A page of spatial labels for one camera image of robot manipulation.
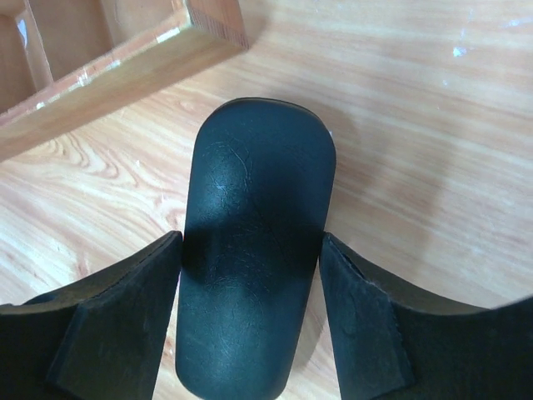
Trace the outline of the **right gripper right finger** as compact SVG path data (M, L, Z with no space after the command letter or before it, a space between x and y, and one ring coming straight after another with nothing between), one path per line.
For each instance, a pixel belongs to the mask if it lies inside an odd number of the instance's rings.
M495 308L454 301L332 234L320 274L342 398L531 398L530 298Z

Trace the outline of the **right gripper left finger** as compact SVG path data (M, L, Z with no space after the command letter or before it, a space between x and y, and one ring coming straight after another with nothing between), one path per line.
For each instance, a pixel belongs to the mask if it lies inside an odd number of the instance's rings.
M182 235L27 302L1 306L3 399L150 399Z

